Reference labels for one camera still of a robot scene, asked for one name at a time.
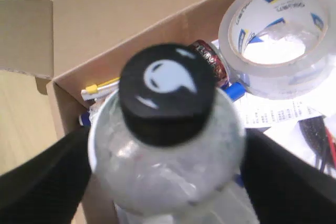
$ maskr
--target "yellow pen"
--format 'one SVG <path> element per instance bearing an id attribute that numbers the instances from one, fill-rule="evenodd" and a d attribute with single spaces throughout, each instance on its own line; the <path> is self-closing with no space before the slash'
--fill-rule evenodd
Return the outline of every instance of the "yellow pen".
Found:
<path id="1" fill-rule="evenodd" d="M 117 77 L 98 85 L 93 84 L 87 86 L 85 89 L 81 91 L 83 100 L 87 101 L 107 96 L 108 94 L 112 93 L 114 90 L 118 88 L 119 79 L 120 78 Z"/>

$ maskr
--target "wooden floor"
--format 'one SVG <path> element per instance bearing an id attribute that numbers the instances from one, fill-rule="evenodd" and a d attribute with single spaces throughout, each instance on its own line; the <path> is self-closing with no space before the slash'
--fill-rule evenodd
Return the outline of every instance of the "wooden floor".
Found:
<path id="1" fill-rule="evenodd" d="M 0 71 L 0 174 L 56 142 L 48 97 L 35 78 Z"/>

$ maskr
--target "blue pen cap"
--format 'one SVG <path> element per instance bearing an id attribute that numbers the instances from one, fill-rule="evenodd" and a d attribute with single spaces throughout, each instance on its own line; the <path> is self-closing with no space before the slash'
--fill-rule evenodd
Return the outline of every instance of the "blue pen cap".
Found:
<path id="1" fill-rule="evenodd" d="M 90 113 L 87 111 L 78 117 L 79 124 L 81 126 L 91 126 Z"/>
<path id="2" fill-rule="evenodd" d="M 239 82 L 233 83 L 230 87 L 225 89 L 225 87 L 221 87 L 225 93 L 233 100 L 236 101 L 241 98 L 245 94 L 245 88 Z"/>

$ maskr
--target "red can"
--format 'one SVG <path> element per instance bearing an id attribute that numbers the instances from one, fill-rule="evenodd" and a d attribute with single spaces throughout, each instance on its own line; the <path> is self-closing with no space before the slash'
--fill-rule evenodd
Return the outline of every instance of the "red can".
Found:
<path id="1" fill-rule="evenodd" d="M 214 76 L 217 81 L 217 87 L 228 88 L 229 80 L 224 64 L 221 61 L 218 53 L 205 41 L 199 39 L 189 46 L 190 49 L 197 52 L 207 60 L 212 67 Z"/>

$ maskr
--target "receipt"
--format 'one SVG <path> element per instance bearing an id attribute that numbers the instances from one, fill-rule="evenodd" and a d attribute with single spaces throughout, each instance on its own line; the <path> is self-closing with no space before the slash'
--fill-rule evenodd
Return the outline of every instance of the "receipt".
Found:
<path id="1" fill-rule="evenodd" d="M 300 99 L 269 100 L 246 93 L 234 102 L 245 128 L 271 127 L 286 120 L 303 120 L 321 113 Z"/>

